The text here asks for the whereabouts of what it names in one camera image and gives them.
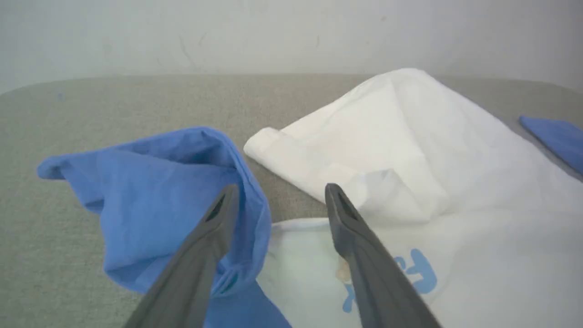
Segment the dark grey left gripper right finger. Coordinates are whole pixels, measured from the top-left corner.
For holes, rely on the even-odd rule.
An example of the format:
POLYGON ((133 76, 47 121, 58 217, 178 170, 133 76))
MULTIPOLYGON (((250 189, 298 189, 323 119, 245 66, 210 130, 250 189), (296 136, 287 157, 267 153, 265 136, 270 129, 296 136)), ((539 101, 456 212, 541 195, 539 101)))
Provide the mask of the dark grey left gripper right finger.
POLYGON ((335 250, 348 262, 364 328, 439 328, 440 323, 343 189, 325 187, 335 250))

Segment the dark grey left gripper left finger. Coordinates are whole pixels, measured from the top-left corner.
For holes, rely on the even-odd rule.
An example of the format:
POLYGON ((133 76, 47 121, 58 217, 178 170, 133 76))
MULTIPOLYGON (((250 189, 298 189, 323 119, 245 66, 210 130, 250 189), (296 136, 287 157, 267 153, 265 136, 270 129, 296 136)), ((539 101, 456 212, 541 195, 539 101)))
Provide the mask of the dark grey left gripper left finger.
POLYGON ((229 252, 239 187, 223 188, 125 323, 126 328, 204 326, 217 264, 229 252))

